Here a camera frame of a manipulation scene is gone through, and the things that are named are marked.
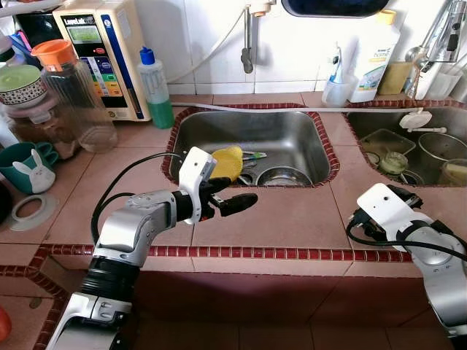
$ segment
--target stainless steel sink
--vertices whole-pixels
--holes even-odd
[[[425,110],[431,112],[433,117],[424,128],[447,128],[447,134],[467,143],[467,111],[453,107],[432,107]],[[438,162],[423,161],[422,150],[418,146],[420,132],[409,133],[399,126],[399,121],[406,113],[349,113],[347,119],[359,139],[381,128],[393,131],[412,140],[417,145],[406,154],[409,160],[409,170],[420,175],[424,184],[437,184],[440,177]]]
[[[313,119],[302,112],[240,113],[198,112],[180,124],[174,152],[182,154],[196,146],[212,153],[237,144],[244,151],[265,152],[266,158],[242,174],[256,185],[259,176],[276,167],[304,173],[312,184],[325,181],[330,164]],[[169,173],[178,181],[180,164],[172,161]]]

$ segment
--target blue bottle cap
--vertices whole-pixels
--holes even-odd
[[[139,56],[141,56],[141,62],[146,66],[155,62],[154,52],[147,47],[143,46],[143,49],[139,51]]]

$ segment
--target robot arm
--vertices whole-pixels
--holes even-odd
[[[243,211],[257,195],[220,200],[215,193],[230,179],[211,179],[215,159],[192,148],[180,169],[176,192],[159,190],[131,196],[123,208],[105,221],[80,292],[75,292],[46,350],[127,349],[119,329],[131,312],[131,298],[139,269],[154,238],[177,222],[209,219],[218,207],[227,216]]]
[[[401,188],[376,184],[357,203],[360,209],[347,228],[350,238],[355,238],[350,233],[352,226],[362,225],[368,236],[388,244],[399,243],[394,248],[408,251],[423,274],[428,299],[448,337],[455,345],[464,342],[459,349],[467,349],[467,262],[453,256],[457,253],[465,259],[465,242],[442,222],[412,210],[419,208],[422,201]],[[436,245],[445,252],[428,249],[423,244]]]

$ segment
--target white bunny decoration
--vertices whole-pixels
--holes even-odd
[[[36,162],[36,168],[30,169],[27,165],[20,162],[13,162],[13,167],[29,176],[33,193],[42,193],[52,186],[55,181],[55,173],[42,163],[42,159],[35,149],[31,150],[31,155],[34,162]]]

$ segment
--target orange object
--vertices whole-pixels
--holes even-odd
[[[72,42],[63,39],[38,44],[32,49],[31,55],[37,57],[47,71],[63,71],[62,65],[77,62]]]
[[[12,321],[7,312],[0,306],[0,342],[8,338],[12,332]]]

